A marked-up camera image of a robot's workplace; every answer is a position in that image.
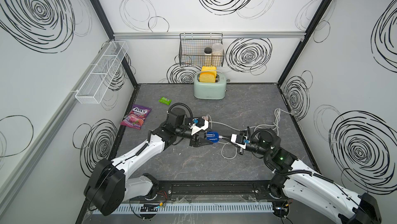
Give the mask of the blue electric shaver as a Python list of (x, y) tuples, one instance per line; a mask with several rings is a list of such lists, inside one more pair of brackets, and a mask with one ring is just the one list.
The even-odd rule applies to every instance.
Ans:
[(218, 132), (209, 131), (206, 133), (205, 139), (212, 143), (217, 143), (217, 142), (219, 142), (220, 138), (219, 138)]

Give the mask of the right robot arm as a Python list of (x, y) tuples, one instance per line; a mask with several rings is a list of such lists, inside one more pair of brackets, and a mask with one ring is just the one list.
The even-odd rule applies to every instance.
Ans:
[(264, 164), (274, 174), (267, 188), (273, 198), (286, 196), (296, 200), (336, 224), (382, 222), (377, 200), (372, 195), (348, 190), (311, 169), (281, 147), (281, 139), (273, 130), (242, 131), (225, 139), (239, 152), (262, 156)]

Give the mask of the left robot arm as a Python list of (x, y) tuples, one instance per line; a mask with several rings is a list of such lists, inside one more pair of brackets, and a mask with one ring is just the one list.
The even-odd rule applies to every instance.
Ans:
[(158, 181), (148, 173), (136, 178), (132, 174), (152, 157), (177, 145), (177, 138), (189, 139), (192, 146), (200, 147), (218, 141), (219, 135), (210, 129), (208, 120), (193, 117), (186, 104), (175, 103), (169, 107), (166, 120), (149, 131), (145, 141), (120, 157), (98, 162), (84, 190), (86, 200), (108, 216), (131, 198), (156, 198)]

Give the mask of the mint green toaster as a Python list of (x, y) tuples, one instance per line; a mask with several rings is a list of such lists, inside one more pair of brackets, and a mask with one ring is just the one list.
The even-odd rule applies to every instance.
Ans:
[(227, 78), (224, 73), (217, 74), (215, 83), (200, 82), (199, 74), (194, 76), (193, 91), (194, 97), (206, 100), (221, 100), (226, 95)]

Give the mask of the green snack packet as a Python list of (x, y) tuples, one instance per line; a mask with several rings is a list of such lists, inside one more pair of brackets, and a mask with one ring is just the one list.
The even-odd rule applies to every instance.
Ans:
[(171, 104), (171, 102), (172, 102), (172, 100), (171, 99), (168, 99), (168, 98), (166, 98), (166, 97), (161, 97), (160, 99), (159, 99), (159, 102), (160, 103), (162, 103), (162, 104), (165, 104), (165, 105), (170, 105)]

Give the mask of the front yellow toast slice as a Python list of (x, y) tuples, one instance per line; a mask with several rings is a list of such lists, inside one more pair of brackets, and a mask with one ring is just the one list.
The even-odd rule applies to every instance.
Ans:
[(198, 80), (202, 83), (215, 83), (217, 77), (216, 71), (202, 72), (200, 73)]

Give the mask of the yellow toast slice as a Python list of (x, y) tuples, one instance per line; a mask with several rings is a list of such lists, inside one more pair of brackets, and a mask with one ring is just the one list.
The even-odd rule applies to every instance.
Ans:
[(217, 68), (214, 66), (203, 66), (201, 69), (201, 75), (212, 75), (217, 76)]
[(202, 72), (200, 73), (198, 80), (202, 83), (215, 83), (217, 77), (216, 71)]

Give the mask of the purple candy bag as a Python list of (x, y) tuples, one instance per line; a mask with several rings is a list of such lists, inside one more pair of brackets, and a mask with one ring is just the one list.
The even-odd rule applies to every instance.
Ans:
[(121, 121), (121, 125), (141, 129), (151, 111), (149, 107), (133, 104), (131, 111)]

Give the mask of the rear yellow toast slice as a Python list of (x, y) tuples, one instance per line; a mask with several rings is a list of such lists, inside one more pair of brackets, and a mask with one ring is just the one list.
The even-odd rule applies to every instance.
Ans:
[(217, 68), (214, 66), (203, 66), (201, 69), (201, 75), (212, 75), (217, 76)]

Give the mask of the white lid spice jar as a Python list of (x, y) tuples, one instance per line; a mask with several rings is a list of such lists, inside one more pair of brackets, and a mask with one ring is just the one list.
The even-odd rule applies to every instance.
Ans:
[(212, 66), (222, 66), (224, 59), (224, 49), (222, 43), (214, 43), (212, 45)]

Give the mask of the dark lid spice jar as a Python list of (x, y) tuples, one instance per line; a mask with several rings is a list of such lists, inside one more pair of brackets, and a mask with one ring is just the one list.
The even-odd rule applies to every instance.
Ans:
[(204, 49), (204, 66), (210, 67), (212, 65), (212, 48), (206, 47)]

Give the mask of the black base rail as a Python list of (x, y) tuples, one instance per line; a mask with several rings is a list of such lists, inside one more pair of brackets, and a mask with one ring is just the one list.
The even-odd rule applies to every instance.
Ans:
[(84, 195), (97, 209), (110, 212), (122, 202), (137, 198), (146, 201), (170, 200), (173, 195), (250, 195), (257, 200), (287, 199), (286, 182), (265, 181), (158, 181), (149, 174), (124, 179), (115, 174), (97, 182), (91, 178)]

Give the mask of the white mesh wall shelf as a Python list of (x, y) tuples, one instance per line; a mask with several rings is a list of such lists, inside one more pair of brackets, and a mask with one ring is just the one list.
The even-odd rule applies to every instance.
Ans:
[(100, 104), (111, 87), (120, 65), (128, 51), (125, 41), (105, 43), (99, 52), (99, 59), (87, 76), (75, 98), (81, 104)]

